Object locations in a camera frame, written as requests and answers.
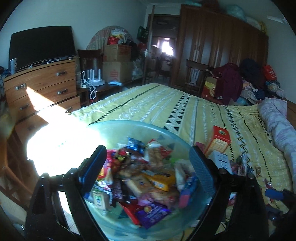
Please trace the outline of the white grey carton box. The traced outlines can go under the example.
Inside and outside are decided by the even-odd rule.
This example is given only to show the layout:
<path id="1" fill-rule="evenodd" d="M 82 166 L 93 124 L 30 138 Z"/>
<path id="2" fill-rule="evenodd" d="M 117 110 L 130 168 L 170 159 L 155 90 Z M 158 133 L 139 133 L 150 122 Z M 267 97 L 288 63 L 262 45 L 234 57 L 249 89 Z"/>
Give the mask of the white grey carton box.
<path id="1" fill-rule="evenodd" d="M 230 174 L 233 174 L 229 158 L 226 154 L 213 150 L 208 157 L 212 160 L 218 169 L 226 169 Z"/>

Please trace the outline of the orange red tea box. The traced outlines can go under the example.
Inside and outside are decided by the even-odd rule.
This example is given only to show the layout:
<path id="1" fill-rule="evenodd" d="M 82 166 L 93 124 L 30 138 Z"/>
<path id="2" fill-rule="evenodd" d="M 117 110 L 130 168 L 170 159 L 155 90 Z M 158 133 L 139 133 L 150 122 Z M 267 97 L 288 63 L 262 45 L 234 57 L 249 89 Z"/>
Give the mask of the orange red tea box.
<path id="1" fill-rule="evenodd" d="M 231 143 L 229 132 L 219 126 L 213 126 L 204 154 L 208 157 L 213 151 L 224 153 Z"/>

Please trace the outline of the yellow patterned bedspread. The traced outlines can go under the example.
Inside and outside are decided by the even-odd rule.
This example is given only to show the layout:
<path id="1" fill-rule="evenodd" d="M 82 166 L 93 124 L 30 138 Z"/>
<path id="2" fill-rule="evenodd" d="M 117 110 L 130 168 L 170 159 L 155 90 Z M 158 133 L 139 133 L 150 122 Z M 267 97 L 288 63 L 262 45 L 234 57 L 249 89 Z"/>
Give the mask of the yellow patterned bedspread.
<path id="1" fill-rule="evenodd" d="M 113 94 L 72 113 L 83 125 L 101 121 L 143 121 L 164 128 L 188 144 L 208 143 L 213 126 L 226 129 L 231 160 L 248 156 L 248 166 L 259 184 L 268 181 L 276 189 L 293 189 L 284 154 L 273 144 L 258 106 L 219 105 L 160 84 L 146 84 Z"/>

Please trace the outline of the green glass snack bowl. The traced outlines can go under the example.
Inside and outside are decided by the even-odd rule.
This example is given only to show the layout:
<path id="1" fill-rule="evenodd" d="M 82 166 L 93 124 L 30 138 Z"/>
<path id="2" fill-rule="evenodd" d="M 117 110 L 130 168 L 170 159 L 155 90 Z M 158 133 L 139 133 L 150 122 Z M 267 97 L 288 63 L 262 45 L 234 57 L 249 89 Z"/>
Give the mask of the green glass snack bowl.
<path id="1" fill-rule="evenodd" d="M 106 161 L 87 205 L 110 240 L 180 240 L 197 223 L 207 195 L 190 146 L 163 128 L 133 120 L 88 126 Z"/>

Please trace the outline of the red yellow gift box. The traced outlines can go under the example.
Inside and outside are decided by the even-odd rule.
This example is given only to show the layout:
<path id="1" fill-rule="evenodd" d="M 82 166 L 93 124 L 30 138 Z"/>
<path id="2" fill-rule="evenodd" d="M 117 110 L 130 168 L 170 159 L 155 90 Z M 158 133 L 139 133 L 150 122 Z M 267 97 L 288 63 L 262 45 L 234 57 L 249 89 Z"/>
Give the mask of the red yellow gift box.
<path id="1" fill-rule="evenodd" d="M 211 102 L 214 101 L 216 82 L 217 79 L 210 76 L 205 79 L 203 90 L 201 93 L 202 98 Z"/>

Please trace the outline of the pink floral quilt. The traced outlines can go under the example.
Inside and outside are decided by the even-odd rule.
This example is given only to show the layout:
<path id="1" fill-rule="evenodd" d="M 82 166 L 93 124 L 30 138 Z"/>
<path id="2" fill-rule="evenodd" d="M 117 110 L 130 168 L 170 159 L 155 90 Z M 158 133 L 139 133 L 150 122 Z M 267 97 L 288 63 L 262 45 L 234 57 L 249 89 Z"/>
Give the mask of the pink floral quilt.
<path id="1" fill-rule="evenodd" d="M 284 154 L 295 185 L 295 128 L 287 119 L 287 101 L 266 98 L 257 107 L 267 131 L 273 136 L 275 147 Z"/>

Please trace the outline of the maroon garment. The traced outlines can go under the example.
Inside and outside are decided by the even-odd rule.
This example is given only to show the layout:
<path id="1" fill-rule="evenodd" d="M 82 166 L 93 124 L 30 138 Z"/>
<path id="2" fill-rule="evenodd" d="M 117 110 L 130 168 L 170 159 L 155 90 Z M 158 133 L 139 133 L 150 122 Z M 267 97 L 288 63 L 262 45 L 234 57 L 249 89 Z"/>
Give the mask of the maroon garment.
<path id="1" fill-rule="evenodd" d="M 216 78 L 215 98 L 221 98 L 223 105 L 228 105 L 230 100 L 236 101 L 241 95 L 243 88 L 242 77 L 239 67 L 233 63 L 227 63 L 214 68 L 213 77 Z"/>

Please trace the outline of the white wifi router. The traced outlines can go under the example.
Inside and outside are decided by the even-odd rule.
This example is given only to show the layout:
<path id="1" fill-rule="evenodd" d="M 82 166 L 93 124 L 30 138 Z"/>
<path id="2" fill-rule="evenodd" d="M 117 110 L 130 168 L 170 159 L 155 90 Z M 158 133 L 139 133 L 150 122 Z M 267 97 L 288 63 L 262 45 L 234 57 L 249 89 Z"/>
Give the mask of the white wifi router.
<path id="1" fill-rule="evenodd" d="M 80 87 L 88 88 L 88 87 L 99 87 L 105 85 L 105 81 L 102 79 L 101 70 L 100 69 L 87 69 L 82 71 L 80 79 Z"/>

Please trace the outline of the wooden chest of drawers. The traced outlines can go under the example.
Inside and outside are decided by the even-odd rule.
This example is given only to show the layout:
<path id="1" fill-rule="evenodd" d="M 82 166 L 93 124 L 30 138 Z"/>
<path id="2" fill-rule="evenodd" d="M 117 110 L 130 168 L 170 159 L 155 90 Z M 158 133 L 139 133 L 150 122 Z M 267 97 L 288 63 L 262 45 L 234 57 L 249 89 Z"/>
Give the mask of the wooden chest of drawers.
<path id="1" fill-rule="evenodd" d="M 16 119 L 15 131 L 23 144 L 49 122 L 41 113 L 78 110 L 76 61 L 66 60 L 21 71 L 4 79 L 8 107 Z"/>

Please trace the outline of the wooden chair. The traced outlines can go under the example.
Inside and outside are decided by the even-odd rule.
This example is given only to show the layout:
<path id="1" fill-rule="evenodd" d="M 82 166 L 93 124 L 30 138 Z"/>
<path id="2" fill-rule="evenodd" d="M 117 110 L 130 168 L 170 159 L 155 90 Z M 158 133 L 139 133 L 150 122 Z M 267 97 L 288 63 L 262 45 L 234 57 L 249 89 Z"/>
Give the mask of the wooden chair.
<path id="1" fill-rule="evenodd" d="M 185 78 L 184 92 L 195 96 L 201 96 L 208 66 L 187 59 L 186 67 L 187 75 Z"/>

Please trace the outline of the lower cardboard box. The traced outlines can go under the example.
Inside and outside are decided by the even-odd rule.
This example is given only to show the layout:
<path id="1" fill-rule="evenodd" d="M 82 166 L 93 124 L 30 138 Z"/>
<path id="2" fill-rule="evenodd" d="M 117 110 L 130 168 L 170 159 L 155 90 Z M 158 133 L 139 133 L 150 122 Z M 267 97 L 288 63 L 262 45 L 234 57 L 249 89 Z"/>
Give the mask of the lower cardboard box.
<path id="1" fill-rule="evenodd" d="M 106 82 L 125 83 L 132 80 L 133 62 L 104 62 L 102 79 Z"/>

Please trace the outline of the cardboard box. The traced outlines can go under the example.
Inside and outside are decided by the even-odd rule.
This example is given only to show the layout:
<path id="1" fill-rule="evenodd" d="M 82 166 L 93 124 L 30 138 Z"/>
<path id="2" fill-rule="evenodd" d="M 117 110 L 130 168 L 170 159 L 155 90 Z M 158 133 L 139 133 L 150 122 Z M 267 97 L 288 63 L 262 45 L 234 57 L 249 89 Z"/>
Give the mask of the cardboard box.
<path id="1" fill-rule="evenodd" d="M 131 46 L 127 45 L 105 45 L 103 48 L 104 62 L 130 62 Z"/>
<path id="2" fill-rule="evenodd" d="M 133 62 L 104 62 L 102 79 L 106 82 L 125 83 L 132 80 Z"/>

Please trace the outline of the upper cardboard box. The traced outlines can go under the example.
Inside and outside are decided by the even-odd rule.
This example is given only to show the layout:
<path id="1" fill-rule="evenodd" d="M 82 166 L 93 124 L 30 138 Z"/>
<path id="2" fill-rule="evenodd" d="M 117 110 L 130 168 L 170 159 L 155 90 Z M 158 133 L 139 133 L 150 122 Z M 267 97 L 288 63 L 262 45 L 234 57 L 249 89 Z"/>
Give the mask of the upper cardboard box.
<path id="1" fill-rule="evenodd" d="M 130 62 L 131 46 L 127 45 L 105 45 L 103 48 L 104 62 Z"/>

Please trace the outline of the dark wooden wardrobe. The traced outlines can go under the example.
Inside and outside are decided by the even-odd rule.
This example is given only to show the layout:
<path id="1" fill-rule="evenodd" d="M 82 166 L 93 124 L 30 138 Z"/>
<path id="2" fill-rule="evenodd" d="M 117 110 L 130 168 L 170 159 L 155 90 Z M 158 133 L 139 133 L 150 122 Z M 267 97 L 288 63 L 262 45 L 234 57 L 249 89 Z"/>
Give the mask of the dark wooden wardrobe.
<path id="1" fill-rule="evenodd" d="M 182 4 L 170 86 L 183 89 L 191 60 L 214 68 L 250 58 L 267 63 L 268 36 L 233 16 Z"/>

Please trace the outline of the black flat television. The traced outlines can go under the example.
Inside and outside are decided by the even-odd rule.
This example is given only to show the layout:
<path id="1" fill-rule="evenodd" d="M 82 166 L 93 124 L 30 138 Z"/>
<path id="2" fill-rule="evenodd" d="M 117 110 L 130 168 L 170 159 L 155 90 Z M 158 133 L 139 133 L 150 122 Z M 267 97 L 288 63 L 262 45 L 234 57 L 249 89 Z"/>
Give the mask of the black flat television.
<path id="1" fill-rule="evenodd" d="M 9 61 L 16 59 L 16 70 L 44 61 L 76 55 L 71 26 L 49 26 L 13 33 Z"/>

